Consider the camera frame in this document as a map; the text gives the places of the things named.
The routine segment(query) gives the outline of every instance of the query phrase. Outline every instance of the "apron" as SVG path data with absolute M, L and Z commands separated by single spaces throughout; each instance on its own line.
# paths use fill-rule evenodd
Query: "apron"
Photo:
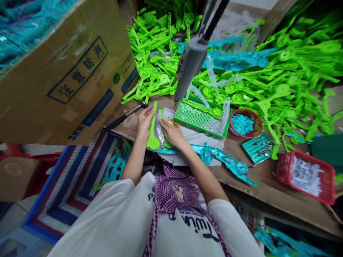
M 151 221 L 149 238 L 143 252 L 143 257 L 151 257 L 156 239 L 157 222 L 159 215 L 173 212 L 184 205 L 193 207 L 204 214 L 222 245 L 226 257 L 232 257 L 221 237 L 215 220 L 201 207 L 199 203 L 199 187 L 195 178 L 190 173 L 181 172 L 178 168 L 163 162 L 164 174 L 159 177 L 155 186 L 155 211 Z

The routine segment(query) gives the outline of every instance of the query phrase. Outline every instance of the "green circle logo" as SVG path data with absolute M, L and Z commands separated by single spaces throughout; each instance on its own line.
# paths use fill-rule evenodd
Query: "green circle logo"
M 114 76 L 113 76 L 113 83 L 114 83 L 114 84 L 118 84 L 118 83 L 119 83 L 119 80 L 120 80 L 120 75 L 119 75 L 119 73 L 114 74 Z

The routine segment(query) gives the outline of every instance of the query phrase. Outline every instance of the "striped rug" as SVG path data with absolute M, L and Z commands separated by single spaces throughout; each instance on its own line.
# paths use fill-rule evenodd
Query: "striped rug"
M 67 146 L 23 222 L 22 228 L 55 244 L 95 197 L 116 136 L 100 132 L 90 146 Z

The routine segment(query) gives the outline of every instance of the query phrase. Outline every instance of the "hand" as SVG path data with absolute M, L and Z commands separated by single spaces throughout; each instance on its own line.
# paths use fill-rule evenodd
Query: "hand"
M 143 139 L 145 141 L 148 140 L 149 137 L 149 129 L 151 124 L 151 119 L 155 115 L 155 109 L 152 106 L 144 109 L 140 115 L 138 115 L 138 131 L 137 131 L 137 139 Z
M 181 127 L 176 122 L 174 123 L 175 126 L 169 124 L 166 120 L 160 119 L 160 125 L 162 126 L 162 131 L 166 139 L 175 146 L 180 151 L 187 145 L 189 145 L 188 141 L 183 136 Z

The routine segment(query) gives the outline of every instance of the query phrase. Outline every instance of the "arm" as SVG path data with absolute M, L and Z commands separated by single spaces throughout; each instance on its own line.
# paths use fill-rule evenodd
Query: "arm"
M 204 195 L 206 205 L 214 199 L 222 199 L 230 202 L 217 178 L 184 138 L 180 125 L 175 123 L 176 127 L 172 126 L 164 119 L 161 119 L 159 122 L 167 140 L 187 158 L 189 167 Z
M 146 142 L 149 137 L 149 127 L 154 114 L 155 110 L 150 106 L 138 116 L 137 138 L 133 145 L 132 153 L 125 165 L 123 175 L 121 176 L 121 179 L 132 179 L 136 186 L 142 173 Z

